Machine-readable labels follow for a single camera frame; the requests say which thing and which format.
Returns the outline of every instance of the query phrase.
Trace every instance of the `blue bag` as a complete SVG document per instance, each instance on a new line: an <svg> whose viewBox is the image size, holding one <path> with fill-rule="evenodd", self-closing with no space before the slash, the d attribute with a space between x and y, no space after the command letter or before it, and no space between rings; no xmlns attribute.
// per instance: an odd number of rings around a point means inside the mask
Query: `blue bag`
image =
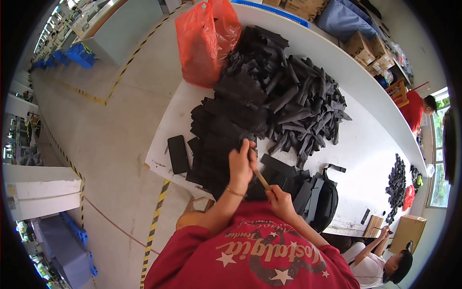
<svg viewBox="0 0 462 289"><path fill-rule="evenodd" d="M372 19L348 0L331 0L316 17L316 25L342 42L347 42L356 31L367 39L382 38Z"/></svg>

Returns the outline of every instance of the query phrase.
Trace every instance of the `concrete floor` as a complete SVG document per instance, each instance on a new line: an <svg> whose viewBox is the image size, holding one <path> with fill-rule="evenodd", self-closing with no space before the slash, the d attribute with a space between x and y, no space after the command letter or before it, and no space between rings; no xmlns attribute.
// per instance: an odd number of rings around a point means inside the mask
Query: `concrete floor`
<svg viewBox="0 0 462 289"><path fill-rule="evenodd" d="M32 73L41 115L86 179L85 229L99 273L86 289L139 288L145 246L164 182L143 165L159 122L182 80L174 20L190 8L187 2L142 46L106 106L66 89L60 82L106 100L124 67L97 61L92 69L71 63ZM312 29L332 38L315 26ZM54 143L53 148L61 163L68 166ZM190 197L186 189L170 184L148 269L156 252L162 251L174 233ZM70 214L80 221L80 209Z"/></svg>

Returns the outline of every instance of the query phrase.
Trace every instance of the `white workbench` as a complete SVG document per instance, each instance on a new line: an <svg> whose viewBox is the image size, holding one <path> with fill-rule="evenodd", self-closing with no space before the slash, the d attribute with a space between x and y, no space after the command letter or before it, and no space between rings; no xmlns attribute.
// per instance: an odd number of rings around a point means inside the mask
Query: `white workbench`
<svg viewBox="0 0 462 289"><path fill-rule="evenodd" d="M314 174L322 172L328 163L346 168L346 173L328 171L329 178L338 183L339 204L334 220L325 232L361 236L368 223L367 220L364 225L360 224L367 208L371 210L371 214L379 216L382 216L383 211L386 211L386 215L391 211L389 195L385 194L385 188L388 186L388 175L395 164L395 153L404 159L407 169L410 164L378 121L349 94L342 89L340 91L348 104L346 113L353 120L341 123L339 143L334 146L332 142L326 141L326 147L309 157L304 169L309 169L311 174ZM170 137L183 135L185 141L195 137L189 131L192 122L191 110L200 105L204 97L213 98L213 90L193 86L184 80L180 83L159 124L145 163L160 176L194 193L213 199L213 196L203 191L200 185L186 181L186 174L173 174L167 149L167 139ZM258 140L258 158L267 153L271 146L272 142L270 143L268 138ZM189 164L192 165L193 156L187 144L186 151ZM293 148L288 153L277 152L273 157L291 166L294 166L297 160ZM399 216L405 213L399 212L395 219L399 220ZM397 223L395 221L392 224L392 230L396 230Z"/></svg>
<svg viewBox="0 0 462 289"><path fill-rule="evenodd" d="M260 9L232 3L243 26L258 25L272 32L281 34L289 40L290 47L286 54L308 56L313 63L324 67L339 84L348 107L346 112L353 121L340 124L339 144L333 146L327 141L327 147L315 152L308 158L305 169L311 174L320 172L328 163L346 168L346 173L333 170L329 177L338 183L339 204L332 223L326 233L362 236L371 214L382 217L391 211L385 188L388 175L395 163L395 153L404 160L406 170L410 163L415 165L425 176L425 163L420 148L406 123L388 94L353 58L329 40L315 32L298 25L286 18ZM213 91L192 86L182 82L173 96L169 107L158 127L156 135L146 157L150 169L162 177L168 178L195 193L213 198L203 191L201 186L186 181L183 174L173 175L167 139L183 135L185 141L194 137L190 133L192 122L190 112L200 104L204 97L213 98ZM268 148L268 139L258 141L259 157ZM186 145L189 162L192 153ZM295 165L294 151L278 152L273 157ZM360 224L366 209L371 213L364 225ZM391 230L396 230L399 217L407 212L398 209Z"/></svg>

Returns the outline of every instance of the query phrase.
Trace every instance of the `black hair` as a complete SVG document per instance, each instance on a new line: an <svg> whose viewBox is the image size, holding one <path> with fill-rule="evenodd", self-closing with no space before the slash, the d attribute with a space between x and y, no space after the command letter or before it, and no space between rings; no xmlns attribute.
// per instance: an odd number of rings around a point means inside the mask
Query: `black hair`
<svg viewBox="0 0 462 289"><path fill-rule="evenodd" d="M396 269L396 271L389 278L389 280L395 284L398 284L403 280L412 266L412 253L408 250L402 250L400 254L402 254L402 257L398 263L398 269Z"/></svg>
<svg viewBox="0 0 462 289"><path fill-rule="evenodd" d="M437 111L437 106L436 106L436 100L433 95L429 95L426 98L424 98L425 104L428 105L431 109L434 111Z"/></svg>

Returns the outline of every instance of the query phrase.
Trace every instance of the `gold bracelet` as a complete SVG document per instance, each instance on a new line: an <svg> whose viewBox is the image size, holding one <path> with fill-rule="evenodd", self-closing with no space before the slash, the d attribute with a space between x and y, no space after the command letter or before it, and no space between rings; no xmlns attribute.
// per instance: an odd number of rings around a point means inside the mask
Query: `gold bracelet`
<svg viewBox="0 0 462 289"><path fill-rule="evenodd" d="M236 193L235 191L231 190L228 186L226 186L226 190L227 190L228 192L230 192L231 194L236 195L236 196L240 196L240 197L243 197L243 198L245 198L245 197L247 196L247 193L245 193L245 194L238 194L238 193Z"/></svg>

